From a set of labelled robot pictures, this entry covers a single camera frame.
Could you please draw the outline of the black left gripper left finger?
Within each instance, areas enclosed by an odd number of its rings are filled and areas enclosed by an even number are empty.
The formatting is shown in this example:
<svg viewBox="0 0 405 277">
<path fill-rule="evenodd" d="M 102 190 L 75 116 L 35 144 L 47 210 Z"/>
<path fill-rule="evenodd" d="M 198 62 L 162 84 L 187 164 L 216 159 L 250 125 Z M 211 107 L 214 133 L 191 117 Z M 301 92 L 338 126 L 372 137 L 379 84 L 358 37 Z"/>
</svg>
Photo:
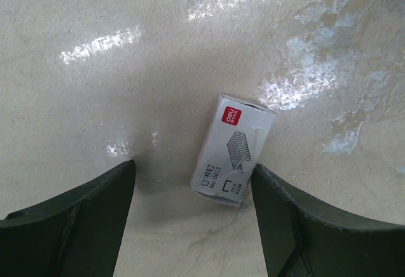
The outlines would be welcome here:
<svg viewBox="0 0 405 277">
<path fill-rule="evenodd" d="M 125 161 L 1 220 L 1 276 L 113 276 L 135 187 Z"/>
</svg>

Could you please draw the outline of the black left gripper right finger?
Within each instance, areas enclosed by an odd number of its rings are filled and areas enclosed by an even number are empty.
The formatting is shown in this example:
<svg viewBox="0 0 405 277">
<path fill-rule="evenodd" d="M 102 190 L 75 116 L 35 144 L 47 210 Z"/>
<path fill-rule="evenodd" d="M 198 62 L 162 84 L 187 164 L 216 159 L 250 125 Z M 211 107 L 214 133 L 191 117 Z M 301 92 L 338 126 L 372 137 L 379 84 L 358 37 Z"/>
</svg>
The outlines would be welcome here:
<svg viewBox="0 0 405 277">
<path fill-rule="evenodd" d="M 268 276 L 404 276 L 404 226 L 332 206 L 259 164 L 252 197 Z"/>
</svg>

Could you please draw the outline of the grey staple box sleeve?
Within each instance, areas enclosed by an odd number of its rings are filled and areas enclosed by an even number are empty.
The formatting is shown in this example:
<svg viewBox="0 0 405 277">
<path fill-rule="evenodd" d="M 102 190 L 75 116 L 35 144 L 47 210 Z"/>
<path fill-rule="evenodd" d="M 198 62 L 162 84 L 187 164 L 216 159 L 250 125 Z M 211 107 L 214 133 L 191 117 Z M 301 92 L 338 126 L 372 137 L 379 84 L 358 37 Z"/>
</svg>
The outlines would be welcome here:
<svg viewBox="0 0 405 277">
<path fill-rule="evenodd" d="M 215 202 L 240 206 L 275 119 L 267 107 L 219 95 L 191 189 Z"/>
</svg>

